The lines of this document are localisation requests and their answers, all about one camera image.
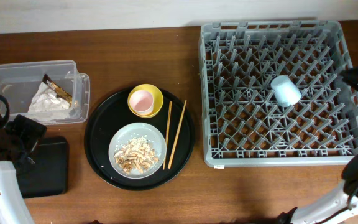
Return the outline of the wooden chopstick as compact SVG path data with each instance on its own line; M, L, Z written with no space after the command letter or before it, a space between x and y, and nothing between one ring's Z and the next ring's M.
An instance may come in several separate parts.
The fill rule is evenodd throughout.
M176 131L174 142L173 142L172 151L171 151L171 154L170 154L170 159L169 159L168 166L167 166L168 169L171 169L173 158L175 156L177 142L178 142L178 138L179 138L179 135L180 135L180 130L181 130L182 122L183 122L183 117L184 117L185 110L186 110L186 104L187 104L187 100L185 100L185 102L183 104L182 111L181 111L180 120L179 120L179 123L178 123L177 131Z
M169 102L169 106L168 106L167 127L166 127L166 133L165 133L165 144L166 144L166 147L167 147L167 153L168 153L168 140L169 140L169 131L170 131L171 112L172 112L172 101ZM163 160L163 166L162 166L163 170L165 170L165 166L166 166L167 153L166 153L166 155L164 157L164 160Z

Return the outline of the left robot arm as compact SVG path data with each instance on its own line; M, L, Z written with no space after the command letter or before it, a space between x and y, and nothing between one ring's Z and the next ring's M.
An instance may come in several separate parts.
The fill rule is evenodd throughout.
M22 115L9 120L10 108L0 95L0 223L33 223L17 181L17 168L32 163L29 155L47 127Z

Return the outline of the blue cup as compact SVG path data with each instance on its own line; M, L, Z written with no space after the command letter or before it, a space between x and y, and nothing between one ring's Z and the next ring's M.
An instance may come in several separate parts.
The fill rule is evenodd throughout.
M301 99L301 92L286 75L274 78L270 84L279 106L287 107L297 104Z

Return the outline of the brown gold snack wrapper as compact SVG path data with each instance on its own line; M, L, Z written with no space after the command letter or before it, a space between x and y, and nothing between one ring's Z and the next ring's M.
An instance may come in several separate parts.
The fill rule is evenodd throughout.
M58 86L47 74L44 75L42 82L46 84L49 88L51 88L59 98L63 98L66 100L70 105L73 102L72 96L67 93L63 88Z

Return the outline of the yellow bowl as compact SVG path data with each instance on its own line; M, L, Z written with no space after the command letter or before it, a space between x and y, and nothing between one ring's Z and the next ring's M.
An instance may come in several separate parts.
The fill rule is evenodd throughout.
M151 92L153 98L154 98L154 108L153 111L146 116L141 116L135 113L135 111L133 109L131 109L131 107L129 106L129 97L133 94L133 92L137 91L137 90L147 90L149 92ZM127 98L127 104L129 109L137 116L141 117L141 118L152 118L155 115L157 115L157 113L161 110L162 106L163 106L163 95L162 92L160 91L159 88L157 88L154 85L151 84L141 84L138 85L136 87L134 87L131 92L129 93L129 96Z

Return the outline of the grey plate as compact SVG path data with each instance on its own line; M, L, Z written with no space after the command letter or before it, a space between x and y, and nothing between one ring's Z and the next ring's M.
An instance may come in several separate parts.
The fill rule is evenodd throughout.
M114 153L116 149L120 149L130 139L141 136L144 136L146 140L148 140L148 142L152 145L160 160L144 174L140 174L137 171L132 171L130 174L124 174L119 166L116 165L113 161ZM147 123L132 123L122 127L112 137L108 148L109 161L113 169L118 172L118 174L128 179L143 179L157 172L163 166L163 160L166 153L167 147L165 144L165 137L157 128Z

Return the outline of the white napkin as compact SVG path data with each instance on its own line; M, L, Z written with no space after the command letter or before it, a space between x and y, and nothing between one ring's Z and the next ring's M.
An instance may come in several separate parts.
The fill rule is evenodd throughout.
M48 85L41 82L32 98L27 117L43 122L67 119L70 117L69 108L70 104L67 100L59 98Z

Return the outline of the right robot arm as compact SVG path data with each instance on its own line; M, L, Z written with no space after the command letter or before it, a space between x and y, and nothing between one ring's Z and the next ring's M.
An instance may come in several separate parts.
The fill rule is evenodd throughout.
M342 80L358 91L358 67L341 72ZM345 166L340 184L306 207L281 213L275 223L341 223L358 215L358 155Z

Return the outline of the pink cup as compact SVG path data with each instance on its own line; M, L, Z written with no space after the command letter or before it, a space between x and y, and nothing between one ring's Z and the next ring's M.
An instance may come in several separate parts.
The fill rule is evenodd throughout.
M137 90L129 97L129 106L136 114L149 115L154 108L154 98L147 90Z

